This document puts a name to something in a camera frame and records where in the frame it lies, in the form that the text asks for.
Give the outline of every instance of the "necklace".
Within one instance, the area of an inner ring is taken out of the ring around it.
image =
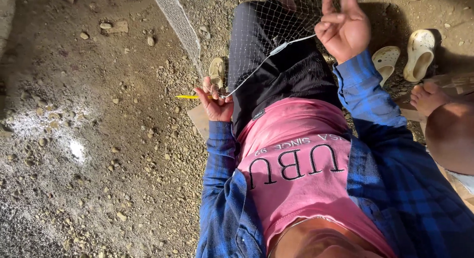
[[[325,218],[325,217],[323,217],[323,216],[316,216],[316,217],[304,219],[304,220],[301,220],[301,221],[299,221],[299,222],[294,223],[293,225],[291,225],[291,226],[287,229],[287,231],[285,231],[285,233],[283,233],[280,237],[278,237],[278,240],[277,240],[276,243],[275,243],[275,247],[273,247],[273,249],[270,250],[270,252],[268,253],[267,258],[270,258],[270,255],[272,254],[273,250],[276,248],[276,246],[277,246],[278,243],[280,242],[281,238],[282,238],[288,231],[290,231],[290,230],[292,229],[292,227],[294,227],[294,226],[296,226],[296,225],[299,225],[299,224],[301,224],[301,223],[303,223],[303,222],[306,222],[306,221],[308,221],[308,220],[313,220],[313,219],[316,219],[316,218],[323,218],[323,219],[325,219],[325,220],[328,220],[329,222],[332,222],[332,220],[327,219],[327,218]]]

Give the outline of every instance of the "hand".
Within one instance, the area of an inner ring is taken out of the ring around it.
[[[341,13],[336,12],[332,0],[323,0],[322,12],[323,17],[314,32],[339,64],[369,46],[370,22],[357,0],[341,0]]]
[[[205,77],[201,88],[194,90],[201,100],[210,121],[230,122],[232,113],[234,113],[234,101],[232,95],[226,98],[219,98],[218,87],[216,84],[211,85],[210,77]]]

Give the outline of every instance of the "blue plaid shirt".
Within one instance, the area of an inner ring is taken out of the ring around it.
[[[347,193],[400,258],[474,257],[474,215],[382,90],[369,52],[338,65],[339,98],[359,138],[351,139]],[[264,258],[262,225],[236,170],[230,122],[210,122],[209,157],[196,257]]]

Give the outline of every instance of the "white net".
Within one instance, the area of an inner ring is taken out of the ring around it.
[[[198,73],[213,74],[212,82],[223,86],[219,94],[224,97],[245,88],[259,70],[271,70],[273,55],[313,37],[322,16],[322,0],[155,1]],[[224,62],[211,65],[215,57]]]

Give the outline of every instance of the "pink t-shirt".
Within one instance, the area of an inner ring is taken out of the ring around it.
[[[238,166],[246,176],[267,247],[297,218],[322,216],[395,257],[382,233],[349,198],[351,142],[346,119],[319,100],[287,98],[265,108],[240,134]]]

